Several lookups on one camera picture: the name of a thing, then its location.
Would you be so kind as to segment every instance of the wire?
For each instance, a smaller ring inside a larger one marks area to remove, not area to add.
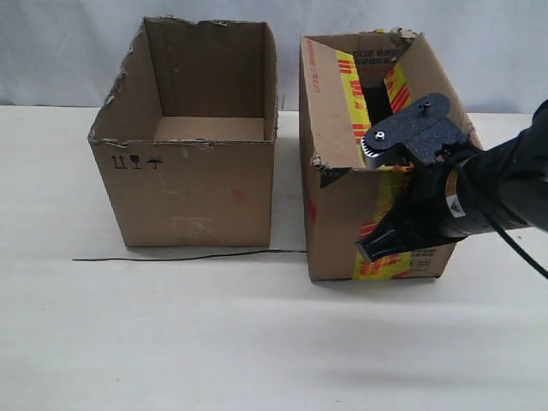
[[[178,259],[131,259],[125,257],[104,257],[98,259],[72,259],[73,261],[86,261],[86,262],[99,262],[99,261],[142,261],[142,262],[170,262],[170,261],[194,261],[196,259],[218,259],[221,257],[240,257],[244,255],[254,254],[289,254],[289,253],[306,253],[307,250],[255,250],[255,251],[242,251],[240,253],[226,253],[226,254],[207,254],[197,257],[183,257]]]
[[[468,178],[468,175],[466,172],[462,169],[462,167],[452,160],[451,158],[444,157],[444,160],[447,164],[452,166],[458,173],[459,177],[462,179],[462,184],[464,185],[464,188],[467,189],[468,194],[470,195],[470,198],[472,199],[472,202],[474,203],[474,206],[478,209],[478,211],[481,213],[483,218],[491,225],[491,227],[499,234],[503,240],[506,241],[506,243],[516,252],[519,254],[520,257],[522,257],[525,261],[528,262],[532,268],[534,268],[542,277],[546,278],[548,280],[548,271],[540,265],[533,257],[529,255],[527,251],[525,251],[521,246],[515,242],[515,240],[506,233],[506,231],[503,229],[503,227],[497,223],[497,220],[486,210],[483,209],[481,206],[481,201],[478,199],[476,195],[476,191],[474,189],[474,185]]]

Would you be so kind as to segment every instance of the cardboard box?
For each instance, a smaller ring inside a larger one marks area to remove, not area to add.
[[[266,23],[145,18],[89,143],[127,246],[268,246],[277,58]]]
[[[367,263],[355,242],[371,232],[408,180],[397,167],[366,170],[360,140],[429,92],[452,102],[450,119],[474,128],[423,34],[313,36],[301,40],[300,144],[312,280],[439,277],[454,245]]]

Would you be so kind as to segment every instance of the empty cardboard box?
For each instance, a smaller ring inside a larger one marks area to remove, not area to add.
[[[454,245],[368,263],[355,243],[371,232],[410,170],[367,170],[364,133],[430,92],[447,96],[450,119],[477,144],[474,127],[423,34],[385,33],[301,40],[300,144],[312,280],[439,277]]]
[[[89,143],[127,246],[268,246],[277,58],[266,23],[145,18]]]

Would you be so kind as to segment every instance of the white wall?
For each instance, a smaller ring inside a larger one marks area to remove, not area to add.
[[[285,110],[297,109],[302,34],[379,27],[425,32],[470,111],[548,98],[545,0],[0,0],[0,104],[101,105],[140,18],[167,14],[268,21]]]

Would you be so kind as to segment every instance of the umbrella symbol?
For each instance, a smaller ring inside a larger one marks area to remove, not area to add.
[[[154,169],[158,168],[158,164],[163,164],[164,161],[160,157],[152,157],[147,162],[147,164],[152,164],[154,166]]]

